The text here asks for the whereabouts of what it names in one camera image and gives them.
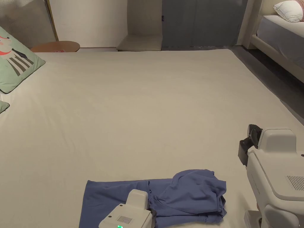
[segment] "bed frame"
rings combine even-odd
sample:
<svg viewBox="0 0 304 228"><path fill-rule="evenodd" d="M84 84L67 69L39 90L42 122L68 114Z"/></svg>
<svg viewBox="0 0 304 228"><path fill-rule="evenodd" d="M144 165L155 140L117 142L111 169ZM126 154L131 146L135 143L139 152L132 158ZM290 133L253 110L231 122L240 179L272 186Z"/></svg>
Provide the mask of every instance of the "bed frame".
<svg viewBox="0 0 304 228"><path fill-rule="evenodd" d="M277 50L257 37L257 30L259 28L262 17L265 15L276 15L273 6L277 3L282 2L282 0L249 1L251 1L251 3L248 3L248 6L252 8L252 11L248 20L247 29L243 38L242 45L247 49L258 48L304 83L304 69L286 59Z"/></svg>

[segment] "pillow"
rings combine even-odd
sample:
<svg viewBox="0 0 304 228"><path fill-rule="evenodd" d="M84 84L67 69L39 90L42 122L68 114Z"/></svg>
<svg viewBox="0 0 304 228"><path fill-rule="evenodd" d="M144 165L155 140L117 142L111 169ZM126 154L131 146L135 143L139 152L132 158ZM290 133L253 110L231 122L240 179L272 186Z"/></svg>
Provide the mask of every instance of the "pillow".
<svg viewBox="0 0 304 228"><path fill-rule="evenodd" d="M0 101L0 113L5 111L9 107L8 103L5 103L3 101Z"/></svg>
<svg viewBox="0 0 304 228"><path fill-rule="evenodd" d="M0 27L0 90L9 93L45 61Z"/></svg>
<svg viewBox="0 0 304 228"><path fill-rule="evenodd" d="M276 4L274 10L288 22L304 22L304 0L290 0Z"/></svg>

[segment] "chair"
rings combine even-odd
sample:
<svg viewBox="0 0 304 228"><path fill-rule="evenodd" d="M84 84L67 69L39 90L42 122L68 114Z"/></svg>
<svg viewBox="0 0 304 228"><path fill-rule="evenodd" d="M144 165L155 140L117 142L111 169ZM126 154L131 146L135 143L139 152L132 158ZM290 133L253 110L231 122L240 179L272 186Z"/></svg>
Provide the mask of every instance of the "chair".
<svg viewBox="0 0 304 228"><path fill-rule="evenodd" d="M160 51L162 35L162 0L128 0L128 35L118 51Z"/></svg>

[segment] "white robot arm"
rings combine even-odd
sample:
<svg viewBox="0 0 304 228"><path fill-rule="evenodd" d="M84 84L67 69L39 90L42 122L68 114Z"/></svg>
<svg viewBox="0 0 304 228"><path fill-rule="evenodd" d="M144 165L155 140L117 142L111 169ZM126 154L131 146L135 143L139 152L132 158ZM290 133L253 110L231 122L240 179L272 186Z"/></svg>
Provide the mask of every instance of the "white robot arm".
<svg viewBox="0 0 304 228"><path fill-rule="evenodd" d="M247 166L260 212L247 211L246 226L304 227L304 154L296 151L295 134L256 125L249 125L247 134L240 141L239 158Z"/></svg>
<svg viewBox="0 0 304 228"><path fill-rule="evenodd" d="M148 210L148 193L133 189L126 204L119 204L99 228L154 228L156 215Z"/></svg>

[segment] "bed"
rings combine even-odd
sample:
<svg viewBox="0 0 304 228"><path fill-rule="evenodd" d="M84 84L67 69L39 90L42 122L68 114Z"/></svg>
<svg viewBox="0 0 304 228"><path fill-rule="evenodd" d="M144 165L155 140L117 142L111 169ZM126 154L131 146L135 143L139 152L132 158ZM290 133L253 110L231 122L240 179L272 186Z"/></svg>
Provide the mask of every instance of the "bed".
<svg viewBox="0 0 304 228"><path fill-rule="evenodd" d="M209 169L227 181L216 227L244 228L256 209L237 156L248 124L304 135L229 50L38 55L46 64L0 94L11 105L0 114L0 227L78 227L87 180Z"/></svg>
<svg viewBox="0 0 304 228"><path fill-rule="evenodd" d="M250 0L252 7L243 46L258 48L304 82L304 22L289 23L274 11L280 0Z"/></svg>

